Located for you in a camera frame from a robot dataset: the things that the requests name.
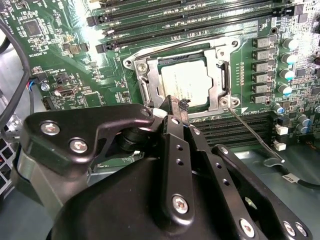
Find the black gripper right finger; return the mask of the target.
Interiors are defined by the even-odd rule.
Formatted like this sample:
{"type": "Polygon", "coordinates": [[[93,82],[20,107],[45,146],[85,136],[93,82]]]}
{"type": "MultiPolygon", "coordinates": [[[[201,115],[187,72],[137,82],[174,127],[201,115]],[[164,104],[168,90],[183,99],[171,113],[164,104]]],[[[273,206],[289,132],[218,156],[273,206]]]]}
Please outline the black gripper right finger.
{"type": "Polygon", "coordinates": [[[234,153],[189,126],[195,220],[182,240],[311,240],[309,228],[234,153]]]}

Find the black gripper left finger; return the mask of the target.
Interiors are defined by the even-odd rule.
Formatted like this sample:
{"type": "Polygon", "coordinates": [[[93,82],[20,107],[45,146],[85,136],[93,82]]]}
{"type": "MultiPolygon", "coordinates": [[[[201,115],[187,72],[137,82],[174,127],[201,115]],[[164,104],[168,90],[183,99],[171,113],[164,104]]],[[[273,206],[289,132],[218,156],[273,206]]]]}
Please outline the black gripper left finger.
{"type": "Polygon", "coordinates": [[[140,151],[161,164],[160,210],[186,222],[194,215],[188,121],[183,104],[171,96],[160,108],[135,103],[34,113],[22,127],[19,174],[56,217],[87,188],[90,168],[140,151]]]}

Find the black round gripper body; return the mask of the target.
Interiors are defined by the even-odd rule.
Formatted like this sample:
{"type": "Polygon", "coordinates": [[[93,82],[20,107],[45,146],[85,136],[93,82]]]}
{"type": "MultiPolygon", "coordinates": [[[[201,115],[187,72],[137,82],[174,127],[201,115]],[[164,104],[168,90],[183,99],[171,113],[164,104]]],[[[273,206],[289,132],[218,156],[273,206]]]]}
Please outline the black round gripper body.
{"type": "Polygon", "coordinates": [[[212,182],[193,175],[195,217],[186,231],[167,231],[160,210],[162,164],[132,163],[72,197],[51,230],[53,240],[232,240],[212,182]]]}

